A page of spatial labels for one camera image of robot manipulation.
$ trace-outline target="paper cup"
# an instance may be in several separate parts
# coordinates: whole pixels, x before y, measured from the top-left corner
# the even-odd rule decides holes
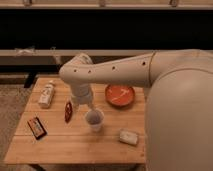
[[[92,109],[85,114],[85,120],[93,132],[101,130],[104,114],[98,109]]]

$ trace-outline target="white bottle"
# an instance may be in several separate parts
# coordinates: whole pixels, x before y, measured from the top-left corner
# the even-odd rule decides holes
[[[42,94],[39,98],[38,104],[41,108],[47,109],[50,107],[52,97],[54,95],[53,80],[50,80],[44,87]]]

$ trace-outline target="orange plate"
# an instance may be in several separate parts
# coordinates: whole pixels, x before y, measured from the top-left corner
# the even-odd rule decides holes
[[[105,89],[106,101],[118,107],[129,105],[135,98],[132,87],[122,85],[108,85]]]

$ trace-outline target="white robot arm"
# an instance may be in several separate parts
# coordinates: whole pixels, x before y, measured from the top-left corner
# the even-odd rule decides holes
[[[79,54],[60,69],[72,99],[92,102],[89,83],[151,87],[145,113],[149,171],[213,170],[213,54],[155,52],[92,64]]]

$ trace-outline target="table top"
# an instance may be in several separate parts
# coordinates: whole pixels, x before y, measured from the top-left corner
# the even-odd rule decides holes
[[[49,109],[41,109],[38,99],[44,85],[54,80],[55,94]],[[84,114],[86,105],[79,107],[67,124],[64,121],[65,103],[70,99],[69,86],[58,77],[39,78],[21,116],[15,135],[6,154],[6,164],[80,164],[80,163],[145,163],[144,154],[144,94],[135,88],[134,104],[116,109],[105,100],[106,85],[92,84],[94,104],[104,112],[100,132],[91,132]],[[36,140],[27,121],[39,117],[47,136]],[[118,141],[120,129],[139,134],[138,145]]]

